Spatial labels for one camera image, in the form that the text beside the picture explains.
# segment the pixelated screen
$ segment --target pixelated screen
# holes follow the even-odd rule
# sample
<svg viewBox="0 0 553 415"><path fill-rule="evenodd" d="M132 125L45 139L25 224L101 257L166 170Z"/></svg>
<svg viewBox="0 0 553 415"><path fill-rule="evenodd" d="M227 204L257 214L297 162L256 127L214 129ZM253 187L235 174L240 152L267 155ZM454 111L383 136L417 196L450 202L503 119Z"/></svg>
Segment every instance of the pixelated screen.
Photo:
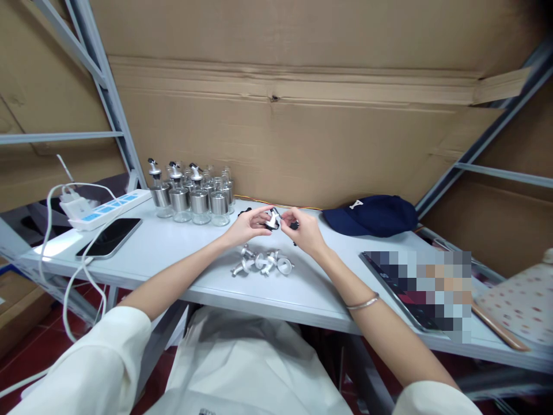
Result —
<svg viewBox="0 0 553 415"><path fill-rule="evenodd" d="M415 327L471 342L470 252L367 251L362 256Z"/></svg>

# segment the navy baseball cap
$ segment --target navy baseball cap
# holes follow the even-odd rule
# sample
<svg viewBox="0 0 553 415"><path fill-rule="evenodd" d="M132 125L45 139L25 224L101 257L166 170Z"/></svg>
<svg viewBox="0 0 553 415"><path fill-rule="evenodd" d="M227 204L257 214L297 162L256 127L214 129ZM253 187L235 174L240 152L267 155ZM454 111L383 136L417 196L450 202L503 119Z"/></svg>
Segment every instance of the navy baseball cap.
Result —
<svg viewBox="0 0 553 415"><path fill-rule="evenodd" d="M399 196L362 198L338 209L323 210L332 229L348 236L390 237L415 229L415 207Z"/></svg>

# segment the white shirt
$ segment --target white shirt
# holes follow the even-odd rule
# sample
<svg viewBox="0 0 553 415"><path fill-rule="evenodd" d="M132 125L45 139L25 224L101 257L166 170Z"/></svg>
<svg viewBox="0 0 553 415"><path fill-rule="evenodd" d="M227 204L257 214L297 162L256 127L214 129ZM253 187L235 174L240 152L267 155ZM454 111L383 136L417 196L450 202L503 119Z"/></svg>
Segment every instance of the white shirt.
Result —
<svg viewBox="0 0 553 415"><path fill-rule="evenodd" d="M116 307L67 350L10 414L129 414L151 324ZM416 382L394 415L480 414L455 388ZM203 307L147 415L351 414L315 351L286 322Z"/></svg>

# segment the hand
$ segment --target hand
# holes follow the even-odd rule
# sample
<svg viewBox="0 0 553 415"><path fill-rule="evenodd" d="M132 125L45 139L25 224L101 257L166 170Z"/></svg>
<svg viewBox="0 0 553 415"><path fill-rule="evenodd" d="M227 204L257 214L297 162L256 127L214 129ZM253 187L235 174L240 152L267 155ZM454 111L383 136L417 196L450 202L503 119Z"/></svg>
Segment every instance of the hand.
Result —
<svg viewBox="0 0 553 415"><path fill-rule="evenodd" d="M296 231L290 228L290 224L295 221L300 223ZM300 211L297 207L282 214L281 229L310 256L320 255L328 249L321 235L317 218Z"/></svg>
<svg viewBox="0 0 553 415"><path fill-rule="evenodd" d="M262 206L249 212L241 213L236 222L226 231L222 239L229 248L245 244L255 236L270 236L271 231L265 228L264 222L270 220L271 216L265 213L273 206Z"/></svg>

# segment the white sleeve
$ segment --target white sleeve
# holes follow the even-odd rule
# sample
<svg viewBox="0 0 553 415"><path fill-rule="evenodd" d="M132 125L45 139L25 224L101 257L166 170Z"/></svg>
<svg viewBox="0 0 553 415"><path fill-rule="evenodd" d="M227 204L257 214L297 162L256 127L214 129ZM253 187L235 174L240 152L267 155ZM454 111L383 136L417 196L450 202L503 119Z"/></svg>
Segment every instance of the white sleeve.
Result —
<svg viewBox="0 0 553 415"><path fill-rule="evenodd" d="M407 386L392 415L482 415L478 407L461 391L433 380Z"/></svg>
<svg viewBox="0 0 553 415"><path fill-rule="evenodd" d="M129 414L150 334L144 312L113 308L10 414Z"/></svg>

